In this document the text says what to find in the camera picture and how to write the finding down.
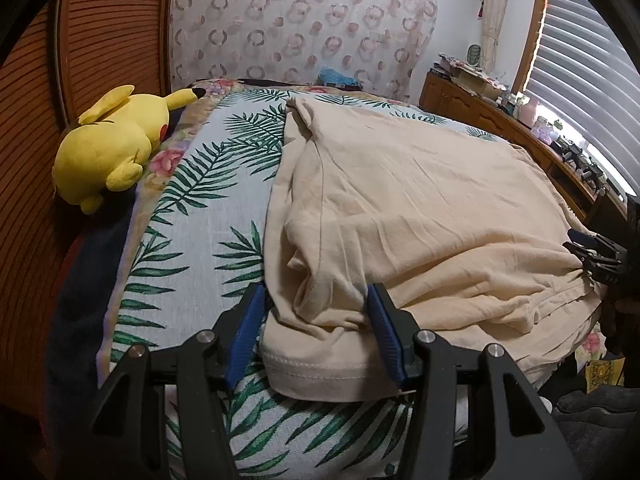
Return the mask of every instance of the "yellow plush toy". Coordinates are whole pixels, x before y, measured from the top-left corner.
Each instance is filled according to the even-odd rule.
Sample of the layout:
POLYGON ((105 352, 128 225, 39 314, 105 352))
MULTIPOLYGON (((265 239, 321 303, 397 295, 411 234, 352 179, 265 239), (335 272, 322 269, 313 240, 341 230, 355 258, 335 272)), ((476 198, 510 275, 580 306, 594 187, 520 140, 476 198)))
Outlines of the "yellow plush toy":
POLYGON ((102 204, 102 190, 124 191, 142 176, 142 164, 164 139, 169 110, 193 103, 201 88, 158 97, 131 95, 133 85, 107 92, 60 143, 53 165, 56 191, 87 215, 102 204))

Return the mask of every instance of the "bed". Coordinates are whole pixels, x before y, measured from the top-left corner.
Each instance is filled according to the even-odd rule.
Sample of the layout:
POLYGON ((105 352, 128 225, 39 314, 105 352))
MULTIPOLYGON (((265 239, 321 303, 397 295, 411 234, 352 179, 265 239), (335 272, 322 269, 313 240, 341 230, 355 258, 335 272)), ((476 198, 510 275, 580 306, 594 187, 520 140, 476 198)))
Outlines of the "bed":
MULTIPOLYGON (((308 92, 324 102, 504 142, 466 124, 360 92, 260 88, 225 79, 196 85, 206 96, 184 111, 136 189, 110 198, 98 227, 69 255, 70 274, 47 348, 46 433, 54 449, 64 447, 77 413, 131 344, 152 349, 181 344, 213 326, 249 283, 262 278, 264 221, 288 98, 308 92)), ((590 351, 598 349, 592 338, 590 351)), ((342 404, 288 399, 270 389, 257 345, 244 379, 222 398, 238 469, 242 476, 261 479, 361 479, 393 473, 412 401, 411 394, 342 404)), ((176 402, 175 388, 169 389, 170 467, 173 478, 181 479, 176 402)), ((460 437, 466 430, 465 409, 460 391, 460 437)))

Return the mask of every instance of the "white wall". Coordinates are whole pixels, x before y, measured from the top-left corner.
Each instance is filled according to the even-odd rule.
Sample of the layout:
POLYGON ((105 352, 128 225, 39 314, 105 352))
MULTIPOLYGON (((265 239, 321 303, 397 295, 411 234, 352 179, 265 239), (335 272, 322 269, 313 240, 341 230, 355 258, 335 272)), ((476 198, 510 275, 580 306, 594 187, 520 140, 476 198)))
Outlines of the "white wall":
POLYGON ((480 0, 438 0, 438 18, 429 44, 411 74, 410 101, 417 104, 424 78, 440 60, 438 53, 466 58, 469 45, 479 43, 481 20, 478 20, 480 0))
MULTIPOLYGON (((520 59, 527 42, 531 14, 535 0, 507 0, 507 9, 498 42, 494 75, 509 86, 520 67, 520 59)), ((429 69, 445 52, 460 59, 472 44, 480 44, 482 21, 478 20, 479 0, 438 0, 438 19, 435 30, 411 76, 410 101, 420 99, 424 78, 429 69)))
POLYGON ((495 55, 494 74, 510 87, 516 79, 522 53, 527 43, 535 1, 507 0, 507 10, 504 13, 504 22, 495 55))

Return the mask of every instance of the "window blind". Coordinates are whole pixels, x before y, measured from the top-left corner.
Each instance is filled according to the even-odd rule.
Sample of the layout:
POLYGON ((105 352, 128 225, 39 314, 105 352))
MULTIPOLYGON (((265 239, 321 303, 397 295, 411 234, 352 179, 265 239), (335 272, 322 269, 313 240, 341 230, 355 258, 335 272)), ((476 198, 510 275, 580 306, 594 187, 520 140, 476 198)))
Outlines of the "window blind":
POLYGON ((600 150, 640 196, 640 75, 587 0, 548 0, 525 94, 600 150))

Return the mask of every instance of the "metal screw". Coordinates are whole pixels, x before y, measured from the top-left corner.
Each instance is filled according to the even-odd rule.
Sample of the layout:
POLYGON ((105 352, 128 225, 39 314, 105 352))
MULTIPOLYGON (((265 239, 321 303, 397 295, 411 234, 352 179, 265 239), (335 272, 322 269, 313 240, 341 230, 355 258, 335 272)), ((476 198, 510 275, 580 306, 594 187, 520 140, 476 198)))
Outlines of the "metal screw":
POLYGON ((196 339, 204 344, 211 343, 215 338, 216 334, 213 330, 201 330, 196 335, 196 339))
POLYGON ((504 355, 504 348, 502 348, 502 346, 498 345, 498 343, 491 343, 487 348, 486 351, 489 355, 493 356, 493 357, 502 357, 504 355))
POLYGON ((418 341, 422 341, 423 343, 433 343, 436 341, 436 335, 431 330, 420 330, 416 337, 418 341))
POLYGON ((133 358, 142 357, 145 354, 145 347, 142 345, 133 345, 129 348, 129 355, 133 358))

